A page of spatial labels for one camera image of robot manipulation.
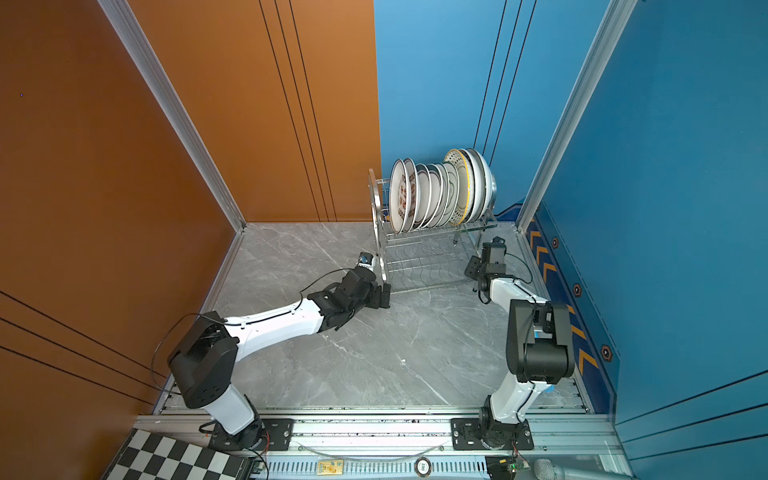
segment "white plate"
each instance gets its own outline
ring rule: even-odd
[[[416,165],[416,179],[419,181],[419,206],[416,208],[416,218],[413,219],[414,230],[424,226],[429,199],[432,197],[432,185],[429,183],[429,170],[426,165]]]
[[[458,171],[453,164],[443,164],[442,167],[445,169],[445,180],[448,188],[445,192],[445,206],[443,207],[442,216],[437,223],[437,227],[442,227],[448,223],[458,202]]]
[[[406,158],[403,161],[406,166],[406,177],[408,178],[408,186],[410,187],[410,199],[408,209],[408,216],[403,223],[402,231],[407,232],[413,228],[413,221],[415,220],[416,211],[419,209],[419,182],[416,181],[416,166],[413,160]]]
[[[472,148],[468,148],[467,150],[470,154],[475,154],[475,156],[480,159],[482,169],[485,172],[485,202],[483,202],[482,212],[480,212],[482,215],[488,210],[489,207],[493,208],[491,202],[496,198],[496,179],[493,177],[493,173],[491,172],[491,168],[489,167],[488,162],[486,162],[484,157],[480,155],[480,152]]]
[[[406,166],[402,160],[397,160],[389,176],[389,222],[396,233],[402,232],[408,218],[408,210],[411,208],[410,189]]]
[[[458,174],[458,201],[449,221],[452,225],[459,225],[467,219],[475,201],[475,178],[472,165],[467,157],[455,148],[448,152],[443,163],[456,167]]]
[[[482,170],[480,160],[471,155],[467,150],[459,149],[460,152],[467,157],[468,162],[472,165],[473,178],[475,179],[475,195],[472,198],[472,212],[467,214],[467,223],[474,222],[480,217],[482,213],[483,200],[485,199],[485,172]]]
[[[429,170],[429,206],[427,207],[427,214],[424,216],[422,227],[429,226],[429,222],[434,218],[437,207],[440,204],[440,197],[442,196],[442,179],[439,170],[435,165],[427,165],[427,170]]]

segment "checkerboard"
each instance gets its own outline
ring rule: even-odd
[[[102,480],[242,480],[253,461],[134,429]]]

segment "metal dish rack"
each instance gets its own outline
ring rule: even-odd
[[[492,205],[472,223],[395,233],[389,222],[389,178],[368,170],[373,234],[382,281],[392,292],[412,292],[470,281],[464,269],[480,254],[482,233],[498,226]]]

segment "orange wall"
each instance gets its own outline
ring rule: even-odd
[[[246,220],[369,220],[372,0],[129,3]]]
[[[0,3],[0,111],[2,476],[98,478],[233,231],[97,2]]]

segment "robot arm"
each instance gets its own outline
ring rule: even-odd
[[[205,409],[239,446],[259,442],[263,422],[230,379],[246,356],[296,336],[339,329],[363,307],[389,308],[389,285],[376,285],[372,255],[362,252],[357,266],[296,303],[249,316],[221,319],[200,315],[168,356],[176,384],[191,409]]]
[[[509,372],[480,411],[481,438],[495,448],[517,443],[516,435],[527,428],[525,413],[539,394],[574,371],[568,307],[535,295],[507,275],[506,250],[500,237],[483,243],[482,258],[471,258],[465,271],[481,294],[508,313]]]

